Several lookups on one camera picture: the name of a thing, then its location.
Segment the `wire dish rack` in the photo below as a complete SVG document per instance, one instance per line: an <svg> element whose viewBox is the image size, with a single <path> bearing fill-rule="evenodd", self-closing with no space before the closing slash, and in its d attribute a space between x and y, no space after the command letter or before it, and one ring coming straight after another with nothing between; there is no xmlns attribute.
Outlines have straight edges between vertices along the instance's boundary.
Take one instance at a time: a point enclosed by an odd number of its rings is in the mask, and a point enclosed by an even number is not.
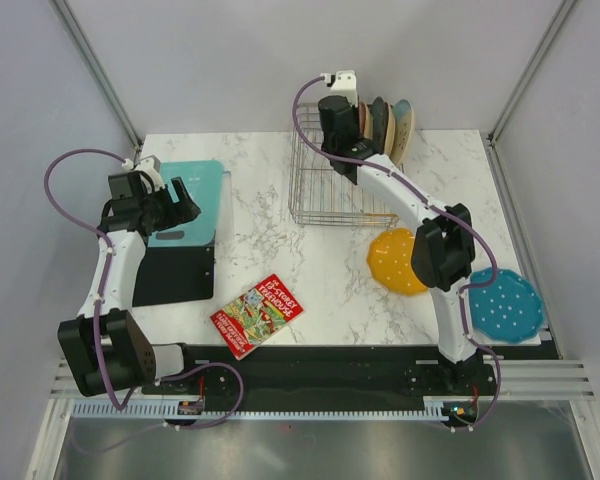
<svg viewBox="0 0 600 480"><path fill-rule="evenodd" d="M398 217L369 191L337 173L314 151L323 140L315 103L296 109L301 133L292 130L288 206L301 225L392 228Z"/></svg>

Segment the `pink polka dot plate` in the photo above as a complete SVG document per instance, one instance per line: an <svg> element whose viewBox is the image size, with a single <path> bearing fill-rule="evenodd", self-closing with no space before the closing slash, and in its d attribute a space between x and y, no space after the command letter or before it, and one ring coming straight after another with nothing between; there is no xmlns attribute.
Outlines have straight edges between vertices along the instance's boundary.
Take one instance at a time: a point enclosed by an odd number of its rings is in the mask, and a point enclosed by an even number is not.
<svg viewBox="0 0 600 480"><path fill-rule="evenodd" d="M366 125L367 125L367 106L364 102L360 101L358 104L358 123L360 134L366 136Z"/></svg>

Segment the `orange polka dot plate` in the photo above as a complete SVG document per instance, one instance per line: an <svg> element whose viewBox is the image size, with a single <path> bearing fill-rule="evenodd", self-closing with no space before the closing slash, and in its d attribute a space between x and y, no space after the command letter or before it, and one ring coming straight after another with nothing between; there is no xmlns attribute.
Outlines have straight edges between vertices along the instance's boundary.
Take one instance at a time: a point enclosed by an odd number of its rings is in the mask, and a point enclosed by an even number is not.
<svg viewBox="0 0 600 480"><path fill-rule="evenodd" d="M406 228L380 233L371 241L366 263L372 278L390 292L414 296L428 288L417 278L411 262L414 234Z"/></svg>

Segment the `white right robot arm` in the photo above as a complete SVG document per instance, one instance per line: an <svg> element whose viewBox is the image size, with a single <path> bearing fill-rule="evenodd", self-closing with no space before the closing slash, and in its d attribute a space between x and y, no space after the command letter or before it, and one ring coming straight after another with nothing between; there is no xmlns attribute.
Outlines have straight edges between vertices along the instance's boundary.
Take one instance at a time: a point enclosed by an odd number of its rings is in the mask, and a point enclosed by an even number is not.
<svg viewBox="0 0 600 480"><path fill-rule="evenodd" d="M469 210L438 202L398 168L414 127L407 101L392 106L378 97L371 105L354 106L344 96L330 95L318 102L318 112L321 153L332 168L383 201L415 235L410 266L431 291L438 349L449 361L438 368L438 381L449 393L463 392L474 381L466 360L476 351L455 299L475 260Z"/></svg>

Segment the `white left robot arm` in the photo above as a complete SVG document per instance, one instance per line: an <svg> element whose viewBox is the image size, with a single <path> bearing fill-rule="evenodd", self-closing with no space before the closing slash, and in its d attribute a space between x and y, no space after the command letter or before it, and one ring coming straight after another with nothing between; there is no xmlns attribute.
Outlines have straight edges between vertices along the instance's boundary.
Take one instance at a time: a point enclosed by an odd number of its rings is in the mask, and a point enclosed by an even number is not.
<svg viewBox="0 0 600 480"><path fill-rule="evenodd" d="M178 393L199 382L180 343L152 345L132 315L140 264L149 237L195 220L201 210L181 178L164 185L141 170L112 175L111 197L95 229L99 257L90 291L73 320L57 331L61 349L85 397L135 389L158 380Z"/></svg>

